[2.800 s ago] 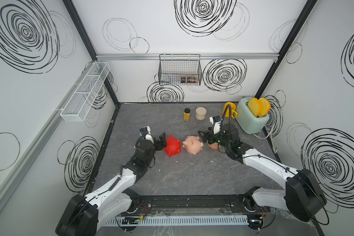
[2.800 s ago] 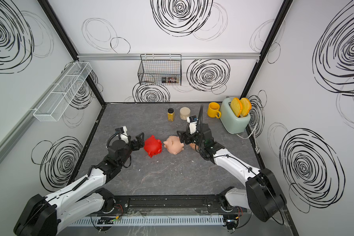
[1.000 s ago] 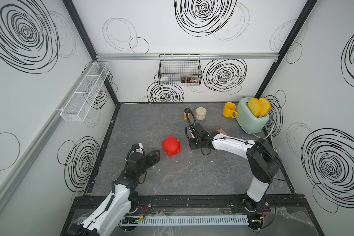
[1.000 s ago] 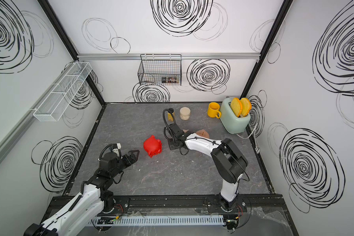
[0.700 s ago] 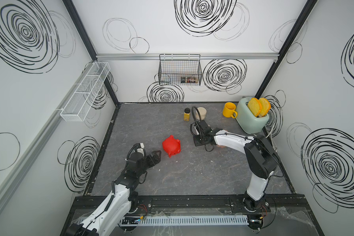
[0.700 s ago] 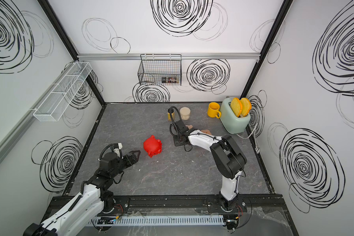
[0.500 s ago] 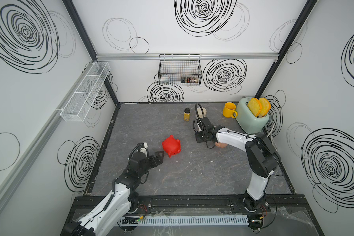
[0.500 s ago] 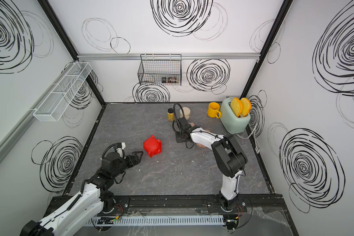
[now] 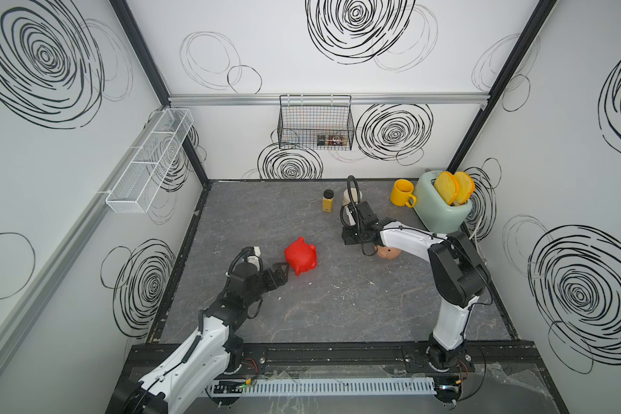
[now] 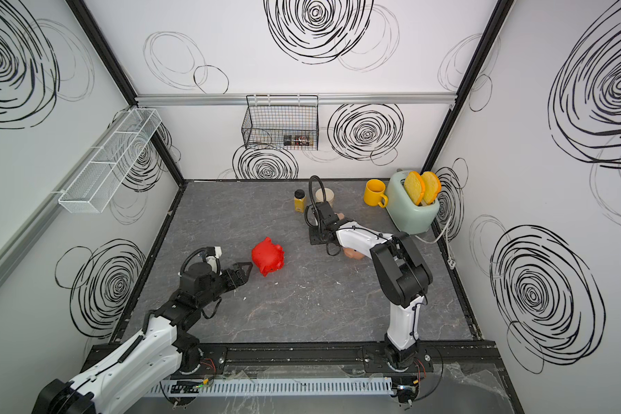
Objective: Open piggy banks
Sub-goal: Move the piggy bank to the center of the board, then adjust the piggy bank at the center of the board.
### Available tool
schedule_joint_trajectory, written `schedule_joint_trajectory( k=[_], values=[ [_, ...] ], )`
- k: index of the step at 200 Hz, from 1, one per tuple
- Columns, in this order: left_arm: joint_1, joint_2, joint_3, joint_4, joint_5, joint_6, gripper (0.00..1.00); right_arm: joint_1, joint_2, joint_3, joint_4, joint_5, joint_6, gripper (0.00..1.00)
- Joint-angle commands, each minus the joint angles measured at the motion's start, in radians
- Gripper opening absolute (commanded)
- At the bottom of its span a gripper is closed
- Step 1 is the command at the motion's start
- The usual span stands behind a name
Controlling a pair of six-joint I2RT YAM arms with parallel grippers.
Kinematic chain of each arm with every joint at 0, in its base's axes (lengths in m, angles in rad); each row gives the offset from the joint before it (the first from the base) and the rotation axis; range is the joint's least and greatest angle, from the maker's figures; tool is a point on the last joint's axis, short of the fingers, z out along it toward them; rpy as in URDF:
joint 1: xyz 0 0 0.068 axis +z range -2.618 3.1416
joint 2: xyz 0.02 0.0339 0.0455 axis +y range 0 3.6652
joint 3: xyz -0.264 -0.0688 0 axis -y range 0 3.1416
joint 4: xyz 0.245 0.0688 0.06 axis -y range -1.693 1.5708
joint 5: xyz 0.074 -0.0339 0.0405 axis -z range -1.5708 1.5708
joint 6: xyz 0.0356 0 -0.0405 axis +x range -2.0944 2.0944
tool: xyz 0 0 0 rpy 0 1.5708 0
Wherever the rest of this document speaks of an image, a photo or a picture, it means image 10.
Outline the red piggy bank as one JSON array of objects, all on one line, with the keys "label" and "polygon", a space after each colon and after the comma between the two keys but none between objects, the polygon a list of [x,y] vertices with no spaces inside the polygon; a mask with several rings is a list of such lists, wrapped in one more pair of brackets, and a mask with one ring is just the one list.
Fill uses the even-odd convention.
[{"label": "red piggy bank", "polygon": [[252,249],[251,258],[263,277],[281,270],[285,265],[283,248],[274,244],[270,237],[266,237]]}]

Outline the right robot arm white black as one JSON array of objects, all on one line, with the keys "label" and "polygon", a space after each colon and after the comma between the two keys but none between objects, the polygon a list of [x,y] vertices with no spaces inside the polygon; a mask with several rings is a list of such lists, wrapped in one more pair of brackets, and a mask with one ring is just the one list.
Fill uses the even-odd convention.
[{"label": "right robot arm white black", "polygon": [[352,249],[369,258],[379,287],[390,303],[385,336],[388,364],[402,371],[418,353],[419,314],[433,282],[432,272],[412,237],[405,232],[382,233],[341,218],[327,202],[305,208],[310,240]]}]

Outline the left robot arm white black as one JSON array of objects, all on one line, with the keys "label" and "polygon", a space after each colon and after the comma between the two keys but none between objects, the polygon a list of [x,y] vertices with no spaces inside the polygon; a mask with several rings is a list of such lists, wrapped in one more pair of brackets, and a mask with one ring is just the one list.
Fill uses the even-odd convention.
[{"label": "left robot arm white black", "polygon": [[179,288],[148,312],[134,336],[100,362],[70,381],[46,385],[34,402],[34,413],[124,413],[147,391],[171,374],[195,373],[203,357],[199,340],[188,333],[209,317],[205,307],[248,282],[251,262],[221,269],[197,262],[180,272]]}]

